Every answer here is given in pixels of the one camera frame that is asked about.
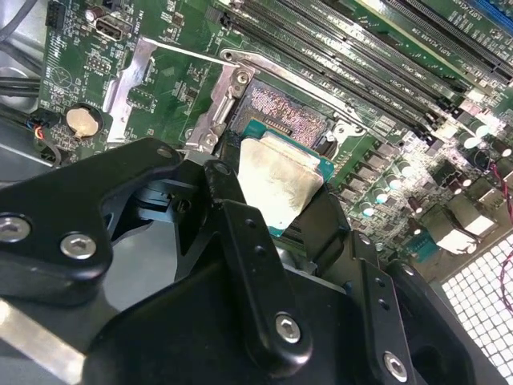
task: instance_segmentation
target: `metal bracket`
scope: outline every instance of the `metal bracket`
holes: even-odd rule
[[[226,117],[236,99],[240,99],[255,75],[255,69],[238,63],[236,67],[224,66],[212,90],[212,104],[200,116],[189,134],[185,148],[212,154],[226,128]]]

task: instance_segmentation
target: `green circuit board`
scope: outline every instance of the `green circuit board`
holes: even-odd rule
[[[502,3],[495,5],[505,15],[507,6]],[[406,221],[411,213],[403,209],[408,197],[416,196],[425,210],[452,198],[451,192],[433,182],[444,161],[450,159],[472,180],[483,176],[468,162],[458,135],[444,140],[432,156],[426,154],[429,146],[419,130],[436,131],[454,120],[455,110],[466,108],[472,110],[472,119],[461,125],[484,121],[494,126],[497,137],[511,143],[505,128],[513,124],[513,34],[507,25],[498,26],[495,14],[459,0],[59,0],[52,4],[60,6],[62,23],[48,28],[40,107],[65,114],[77,103],[86,103],[103,118],[103,129],[89,138],[77,138],[65,124],[52,130],[55,142],[71,154],[71,160],[107,148],[112,118],[103,104],[110,83],[130,64],[141,37],[218,59],[226,48],[256,52],[343,101],[365,128],[362,135],[319,155],[334,165],[330,183],[354,227],[381,245],[383,257],[395,250],[408,253],[412,236]],[[433,17],[426,18],[426,6]],[[116,40],[100,34],[97,22],[86,18],[87,10],[95,7],[129,31]],[[434,28],[434,22],[443,29]],[[460,42],[454,43],[447,31]],[[143,83],[128,97],[132,111],[127,140],[154,136],[182,148],[187,132],[212,103],[221,69],[218,63],[157,48],[144,69]],[[337,129],[333,106],[265,71],[255,81],[260,86],[253,90],[283,93],[290,105],[310,108],[326,129]],[[251,100],[243,105],[250,106]],[[265,120],[261,111],[254,113],[249,118]],[[483,143],[488,149],[488,142]],[[347,200],[344,188],[382,144],[393,151],[371,167],[375,173]],[[384,177],[399,174],[398,163],[404,160],[416,168],[416,176],[405,180],[401,190],[392,191]],[[364,217],[361,204],[374,199],[377,187],[393,200],[376,205],[373,217]]]

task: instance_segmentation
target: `mounting hole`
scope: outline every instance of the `mounting hole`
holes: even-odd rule
[[[190,201],[188,201],[187,199],[181,199],[173,205],[173,210],[175,210],[175,213],[185,214],[187,211],[191,209],[191,206],[192,205]]]
[[[385,309],[386,311],[390,310],[390,306],[388,305],[388,303],[385,302],[385,300],[380,299],[378,302],[383,309]]]
[[[255,254],[259,257],[263,257],[267,252],[262,246],[255,247]]]
[[[173,157],[173,154],[171,153],[171,151],[169,151],[165,147],[159,148],[157,150],[157,154],[159,154],[160,156],[163,156],[164,158],[172,158]]]
[[[255,229],[256,228],[256,224],[255,222],[253,222],[253,219],[246,219],[246,221],[244,221],[244,223],[246,225],[248,225],[249,227],[251,227],[252,229]]]
[[[230,175],[230,169],[221,162],[214,163],[214,168],[224,175]]]
[[[385,282],[381,280],[381,278],[374,279],[379,287],[385,287]]]

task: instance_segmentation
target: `black cable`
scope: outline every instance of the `black cable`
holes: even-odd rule
[[[0,87],[0,95],[17,96],[20,98],[37,98],[39,90],[30,88]]]
[[[8,42],[0,42],[0,51],[5,52],[26,69],[31,70],[35,74],[42,74],[42,64],[37,59],[34,59],[32,56],[12,44]]]
[[[39,88],[41,80],[29,78],[0,77],[0,87],[32,87]]]
[[[26,0],[23,3],[18,13],[0,30],[0,42],[5,42],[7,38],[13,34],[16,28],[25,20],[32,8],[34,8],[36,2],[38,2],[38,0]]]

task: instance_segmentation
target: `wire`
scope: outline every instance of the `wire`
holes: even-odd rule
[[[0,87],[32,87],[39,88],[41,80],[30,78],[0,77]]]
[[[506,198],[506,206],[507,206],[507,213],[510,216],[510,222],[513,225],[513,205],[511,204],[511,196],[509,193],[509,188],[507,187],[506,182],[504,179],[500,176],[499,170],[497,169],[496,164],[492,164],[490,166],[490,170],[494,173],[495,177],[499,180],[501,189],[503,191],[504,198]],[[500,270],[499,275],[499,281],[500,281],[500,292],[501,292],[501,299],[503,300],[503,303],[506,307],[506,309],[509,310],[511,314],[513,314],[513,306],[510,302],[510,294],[506,291],[506,268],[508,265],[513,261],[513,251],[510,252],[510,254],[507,256],[506,260],[503,262]]]
[[[26,52],[23,52],[19,48],[13,46],[8,42],[0,42],[0,51],[8,54],[12,59],[16,60],[22,66],[31,70],[35,74],[42,74],[42,64],[35,58],[28,55]]]
[[[38,0],[26,0],[20,7],[18,13],[0,30],[0,42],[5,42],[13,34],[16,28],[25,20],[26,16],[34,8]]]
[[[34,88],[16,88],[16,87],[1,87],[0,95],[4,96],[17,96],[20,98],[37,98],[39,90]]]

